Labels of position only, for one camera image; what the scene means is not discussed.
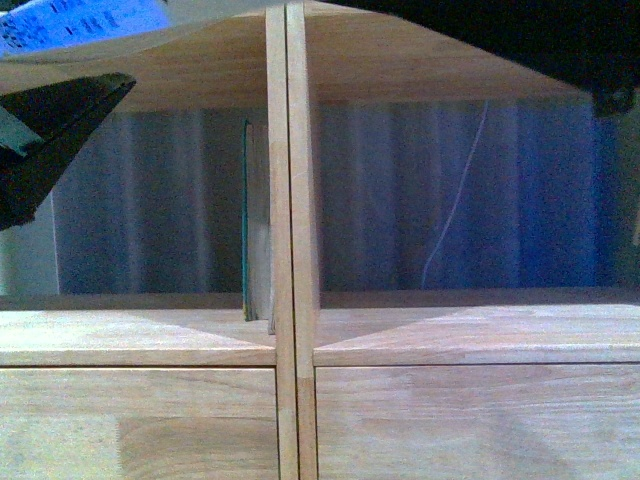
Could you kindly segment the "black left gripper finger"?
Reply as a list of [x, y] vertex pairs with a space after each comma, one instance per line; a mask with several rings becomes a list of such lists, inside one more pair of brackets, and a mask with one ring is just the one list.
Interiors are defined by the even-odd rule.
[[80, 77], [1, 96], [1, 228], [35, 213], [90, 135], [136, 85], [124, 73]]

